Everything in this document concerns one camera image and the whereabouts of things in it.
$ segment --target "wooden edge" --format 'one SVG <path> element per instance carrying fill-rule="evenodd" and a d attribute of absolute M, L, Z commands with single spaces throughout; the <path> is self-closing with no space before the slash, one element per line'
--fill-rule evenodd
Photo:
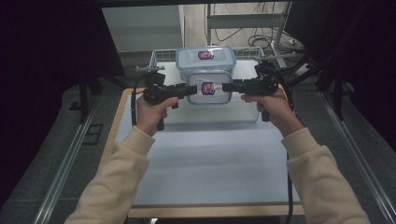
<path fill-rule="evenodd" d="M 128 217 L 271 217 L 286 216 L 289 206 L 284 205 L 240 205 L 207 207 L 160 207 L 132 208 Z M 300 204 L 293 206 L 294 215 L 304 215 Z"/>
<path fill-rule="evenodd" d="M 128 99 L 128 96 L 131 95 L 132 92 L 133 92 L 133 89 L 126 89 L 122 93 L 122 96 L 120 98 L 119 107 L 117 108 L 117 112 L 113 119 L 113 124 L 111 125 L 110 132 L 108 134 L 108 138 L 107 138 L 107 141 L 105 144 L 105 149 L 103 151 L 102 158 L 99 162 L 99 167 L 101 167 L 103 165 L 103 163 L 105 163 L 105 161 L 110 157 L 110 155 L 113 151 L 114 142 L 116 141 L 116 136 L 117 136 L 117 132 L 120 127 L 120 122 L 122 119 L 122 114 L 125 109 L 125 104 Z"/>

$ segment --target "floor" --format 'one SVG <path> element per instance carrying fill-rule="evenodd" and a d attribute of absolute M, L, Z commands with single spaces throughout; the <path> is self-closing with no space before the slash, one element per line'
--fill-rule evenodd
<path fill-rule="evenodd" d="M 222 13 L 244 13 L 261 10 L 263 4 L 246 4 L 242 6 L 234 4 L 217 4 L 216 12 Z M 277 4 L 274 12 L 279 11 L 281 6 Z M 272 3 L 268 3 L 264 11 L 272 11 Z M 185 14 L 191 18 L 186 18 L 186 47 L 205 45 L 205 29 L 203 26 L 205 7 L 185 6 Z M 213 43 L 227 44 L 231 47 L 249 47 L 248 39 L 256 32 L 255 29 L 244 29 L 225 41 L 216 40 L 213 35 Z M 256 34 L 271 34 L 271 29 L 259 29 Z M 233 31 L 218 30 L 219 39 L 224 39 L 233 34 Z M 300 49 L 298 45 L 288 45 L 289 37 L 283 36 L 282 43 L 288 48 Z M 265 47 L 267 43 L 258 42 L 258 46 Z M 271 54 L 270 49 L 266 49 L 266 54 Z M 120 55 L 125 71 L 125 77 L 120 80 L 132 85 L 138 76 L 135 72 L 137 65 L 148 65 L 149 52 L 130 52 Z M 337 120 L 332 117 L 332 111 L 325 104 L 325 100 L 316 90 L 315 83 L 319 74 L 304 80 L 293 88 L 293 101 L 295 112 L 303 123 L 310 128 L 314 137 L 320 144 L 328 146 L 337 160 L 340 171 L 355 190 L 363 209 L 369 215 L 374 224 L 391 223 L 384 217 L 382 208 L 391 208 L 385 203 L 386 199 L 396 202 L 396 155 L 390 146 L 382 139 L 375 129 L 364 119 L 350 103 L 348 96 L 343 97 L 342 112 L 345 120 L 342 125 L 347 126 L 348 134 L 354 139 L 353 145 L 359 149 L 363 156 L 363 161 L 356 160 L 356 153 L 350 149 L 345 134 L 337 128 Z M 75 162 L 70 169 L 68 178 L 62 188 L 59 189 L 59 199 L 54 202 L 53 210 L 49 211 L 47 222 L 43 223 L 63 223 L 66 217 L 72 213 L 76 207 L 78 197 L 84 190 L 87 183 L 94 176 L 97 165 L 106 139 L 112 124 L 112 118 L 116 113 L 122 88 L 108 80 L 101 79 L 104 91 L 99 96 L 89 95 L 90 102 L 96 100 L 94 114 L 90 123 L 91 132 L 99 133 L 92 137 L 86 134 L 81 140 L 81 146 Z M 332 90 L 325 92 L 330 96 Z M 72 110 L 71 105 L 79 101 L 78 87 L 74 87 L 64 93 L 63 107 L 55 121 L 46 141 L 40 148 L 35 160 L 25 173 L 19 185 L 14 189 L 8 202 L 0 213 L 0 223 L 32 223 L 35 220 L 37 211 L 43 204 L 46 194 L 51 188 L 51 183 L 56 177 L 58 167 L 64 159 L 64 155 L 69 150 L 73 139 L 78 132 L 80 112 Z M 361 169 L 360 163 L 365 163 L 369 169 Z M 375 175 L 379 185 L 371 186 L 372 179 L 367 178 L 365 172 Z M 280 223 L 284 223 L 285 217 L 280 218 Z M 146 219 L 128 219 L 128 223 L 147 223 Z M 291 223 L 305 223 L 303 216 L 295 216 Z"/>

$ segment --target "person's left hand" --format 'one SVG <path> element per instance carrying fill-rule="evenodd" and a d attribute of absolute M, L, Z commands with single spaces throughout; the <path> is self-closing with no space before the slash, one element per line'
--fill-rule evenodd
<path fill-rule="evenodd" d="M 140 96 L 137 99 L 137 123 L 136 127 L 144 133 L 153 136 L 157 132 L 157 124 L 160 119 L 167 117 L 166 108 L 175 105 L 178 102 L 177 97 L 172 97 L 159 105 L 152 105 Z"/>

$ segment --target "hand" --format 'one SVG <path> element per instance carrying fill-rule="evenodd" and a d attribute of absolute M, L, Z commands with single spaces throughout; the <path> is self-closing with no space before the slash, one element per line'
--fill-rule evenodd
<path fill-rule="evenodd" d="M 280 130 L 282 135 L 294 133 L 304 127 L 290 109 L 288 99 L 282 89 L 278 89 L 272 95 L 242 95 L 241 99 L 250 103 L 257 102 L 257 109 L 268 111 L 271 122 Z"/>
<path fill-rule="evenodd" d="M 167 117 L 166 108 L 175 105 L 177 97 L 169 98 L 159 105 L 152 105 L 140 96 L 137 99 L 137 123 L 136 127 L 144 133 L 153 136 L 157 132 L 157 124 L 160 119 Z"/>

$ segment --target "food container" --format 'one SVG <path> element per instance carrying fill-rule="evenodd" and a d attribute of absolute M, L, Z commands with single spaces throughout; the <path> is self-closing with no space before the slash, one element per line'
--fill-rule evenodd
<path fill-rule="evenodd" d="M 221 70 L 196 71 L 188 75 L 187 85 L 197 86 L 197 94 L 188 96 L 193 105 L 227 104 L 232 93 L 222 90 L 222 83 L 231 83 L 232 77 Z"/>
<path fill-rule="evenodd" d="M 182 80 L 195 71 L 221 70 L 233 73 L 236 59 L 228 46 L 182 48 L 177 50 L 176 67 Z"/>

